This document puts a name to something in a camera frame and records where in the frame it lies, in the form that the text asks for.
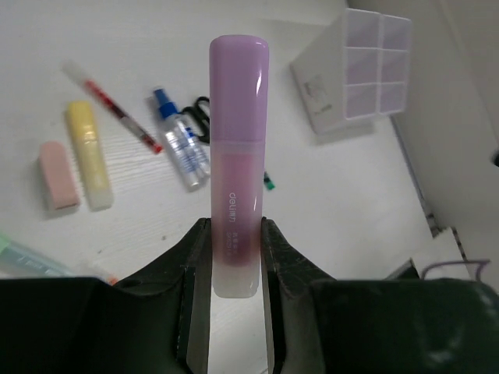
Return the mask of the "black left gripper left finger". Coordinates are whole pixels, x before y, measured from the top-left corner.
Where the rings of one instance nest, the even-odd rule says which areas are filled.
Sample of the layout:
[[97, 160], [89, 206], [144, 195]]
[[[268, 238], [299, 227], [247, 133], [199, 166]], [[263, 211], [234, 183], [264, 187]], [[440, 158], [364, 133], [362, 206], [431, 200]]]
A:
[[136, 297], [125, 307], [118, 373], [207, 372], [211, 276], [211, 221], [201, 218], [167, 252], [118, 282]]

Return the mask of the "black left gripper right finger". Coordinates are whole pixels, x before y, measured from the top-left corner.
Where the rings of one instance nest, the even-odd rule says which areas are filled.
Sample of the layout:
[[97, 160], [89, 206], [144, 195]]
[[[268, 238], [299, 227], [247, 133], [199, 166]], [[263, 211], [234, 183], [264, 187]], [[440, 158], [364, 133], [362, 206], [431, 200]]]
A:
[[325, 373], [311, 286], [332, 279], [262, 219], [260, 258], [269, 373]]

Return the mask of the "green highlighter marker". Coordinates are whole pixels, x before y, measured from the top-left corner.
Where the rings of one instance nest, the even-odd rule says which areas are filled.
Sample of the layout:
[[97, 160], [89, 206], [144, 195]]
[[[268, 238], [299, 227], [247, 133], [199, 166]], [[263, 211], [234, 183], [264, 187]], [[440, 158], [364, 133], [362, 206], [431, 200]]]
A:
[[1, 271], [13, 277], [75, 277], [67, 266], [1, 235]]

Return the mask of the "pink highlighter marker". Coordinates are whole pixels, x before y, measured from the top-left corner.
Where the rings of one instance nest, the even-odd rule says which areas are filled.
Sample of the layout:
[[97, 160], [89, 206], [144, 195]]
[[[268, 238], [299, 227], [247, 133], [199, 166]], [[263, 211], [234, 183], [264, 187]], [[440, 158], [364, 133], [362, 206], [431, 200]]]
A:
[[38, 164], [48, 209], [57, 211], [77, 208], [80, 197], [65, 147], [58, 141], [42, 143]]

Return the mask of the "purple highlighter marker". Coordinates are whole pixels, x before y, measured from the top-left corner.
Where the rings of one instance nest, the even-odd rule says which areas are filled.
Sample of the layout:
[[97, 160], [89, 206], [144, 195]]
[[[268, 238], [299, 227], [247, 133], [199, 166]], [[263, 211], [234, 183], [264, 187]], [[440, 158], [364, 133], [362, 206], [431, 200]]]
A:
[[221, 298], [250, 298], [260, 279], [270, 51], [249, 35], [209, 50], [212, 281]]

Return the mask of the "yellow highlighter marker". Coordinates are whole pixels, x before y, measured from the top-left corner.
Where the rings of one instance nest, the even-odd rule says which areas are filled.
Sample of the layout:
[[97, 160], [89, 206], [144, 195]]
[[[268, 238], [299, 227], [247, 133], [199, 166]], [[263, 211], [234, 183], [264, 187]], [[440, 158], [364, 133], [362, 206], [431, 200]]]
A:
[[92, 107], [87, 101], [71, 101], [65, 117], [89, 208], [106, 210], [114, 195]]

